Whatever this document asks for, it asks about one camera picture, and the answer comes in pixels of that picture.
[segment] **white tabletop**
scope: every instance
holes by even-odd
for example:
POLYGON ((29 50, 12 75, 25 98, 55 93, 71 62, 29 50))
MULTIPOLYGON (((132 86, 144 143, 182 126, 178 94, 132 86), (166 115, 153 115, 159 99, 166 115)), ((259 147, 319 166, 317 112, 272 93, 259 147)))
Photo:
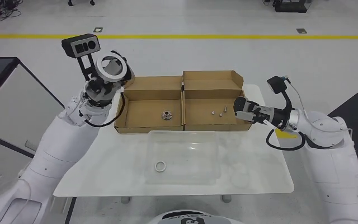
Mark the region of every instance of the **white tabletop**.
MULTIPOLYGON (((246 96, 265 105, 256 85, 244 85, 246 96)), ((110 118, 117 110, 114 99, 110 118)), ((221 177, 214 185, 150 185, 145 183, 147 134, 118 134, 101 128, 86 155, 62 178, 57 197, 140 195, 215 195, 291 193, 294 185, 281 151, 270 148, 270 128, 254 124, 246 132, 218 132, 221 177)), ((279 145, 272 135, 271 143, 279 145)))

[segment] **yellow floor line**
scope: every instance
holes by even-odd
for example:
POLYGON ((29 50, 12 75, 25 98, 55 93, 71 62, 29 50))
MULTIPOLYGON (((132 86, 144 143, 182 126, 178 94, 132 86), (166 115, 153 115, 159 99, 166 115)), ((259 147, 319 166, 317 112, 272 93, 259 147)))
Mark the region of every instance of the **yellow floor line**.
MULTIPOLYGON (((78 34, 0 34, 0 39, 66 39, 78 34)), ((358 35, 96 34, 100 39, 358 40, 358 35)))
POLYGON ((279 129, 275 129, 276 135, 278 138, 297 138, 297 136, 295 134, 289 134, 286 132, 282 132, 279 129))

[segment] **clear plastic bin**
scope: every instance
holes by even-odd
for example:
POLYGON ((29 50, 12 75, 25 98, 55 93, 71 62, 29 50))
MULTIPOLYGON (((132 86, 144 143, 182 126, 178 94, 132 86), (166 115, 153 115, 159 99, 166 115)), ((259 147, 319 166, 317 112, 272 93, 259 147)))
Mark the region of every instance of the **clear plastic bin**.
POLYGON ((149 132, 144 173, 148 184, 215 184, 221 174, 215 132, 149 132))

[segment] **cardboard box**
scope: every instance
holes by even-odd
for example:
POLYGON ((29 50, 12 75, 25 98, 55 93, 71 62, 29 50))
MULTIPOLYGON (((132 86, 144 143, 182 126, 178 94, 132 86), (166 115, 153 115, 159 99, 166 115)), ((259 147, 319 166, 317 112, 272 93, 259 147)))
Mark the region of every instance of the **cardboard box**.
POLYGON ((237 119, 233 111, 235 99, 245 96, 243 77, 235 71, 187 71, 183 80, 184 130, 250 129, 251 123, 237 119))
POLYGON ((125 107, 115 122, 119 133, 148 133, 151 130, 183 130, 182 76, 136 77, 125 89, 125 107), (169 110, 170 120, 162 113, 169 110))

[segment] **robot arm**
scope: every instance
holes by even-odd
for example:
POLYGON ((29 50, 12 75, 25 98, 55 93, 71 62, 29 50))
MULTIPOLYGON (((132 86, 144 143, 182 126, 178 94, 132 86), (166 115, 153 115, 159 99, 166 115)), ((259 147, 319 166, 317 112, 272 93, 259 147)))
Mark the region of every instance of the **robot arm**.
POLYGON ((317 186, 329 223, 357 224, 358 160, 346 123, 342 118, 330 118, 320 112, 306 113, 303 105, 303 111, 292 108, 285 81, 291 84, 287 77, 276 76, 267 81, 275 94, 283 94, 284 109, 260 106, 239 97, 234 102, 236 117, 272 126, 266 143, 275 149, 293 151, 305 146, 305 166, 317 186), (269 139, 275 128, 299 133, 302 143, 293 148, 273 146, 269 139))
POLYGON ((86 79, 85 87, 47 128, 17 183, 0 195, 1 224, 43 222, 61 178, 84 156, 100 127, 111 124, 123 111, 103 124, 114 95, 134 80, 126 59, 114 50, 93 62, 91 53, 100 50, 95 35, 63 40, 62 47, 68 56, 77 58, 86 79), (91 64, 88 68, 83 65, 84 56, 91 64))

